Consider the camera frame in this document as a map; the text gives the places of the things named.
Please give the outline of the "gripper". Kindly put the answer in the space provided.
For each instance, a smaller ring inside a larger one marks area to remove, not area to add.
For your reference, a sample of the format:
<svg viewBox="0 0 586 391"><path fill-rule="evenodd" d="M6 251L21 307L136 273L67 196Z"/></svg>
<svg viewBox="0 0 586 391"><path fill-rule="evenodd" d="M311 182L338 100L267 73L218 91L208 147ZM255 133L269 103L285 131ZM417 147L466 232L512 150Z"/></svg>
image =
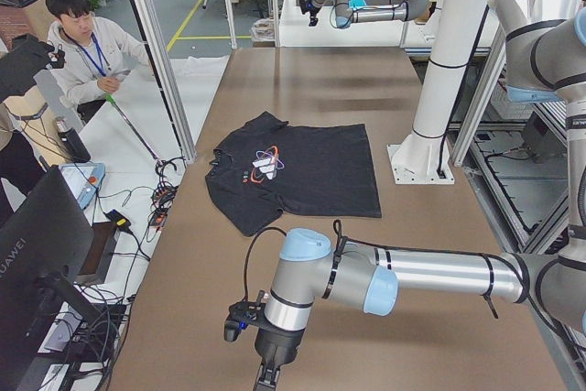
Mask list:
<svg viewBox="0 0 586 391"><path fill-rule="evenodd" d="M296 359L301 341L302 330L283 331L277 327L258 330L255 350L261 357L261 364L253 386L254 391L277 390L280 367Z"/></svg>
<svg viewBox="0 0 586 391"><path fill-rule="evenodd" d="M316 16L316 12L315 12L315 7L312 4L312 0L299 0L299 7L300 7L302 15L309 14L309 16L310 16L309 26L314 27L315 26L315 19L314 18Z"/></svg>

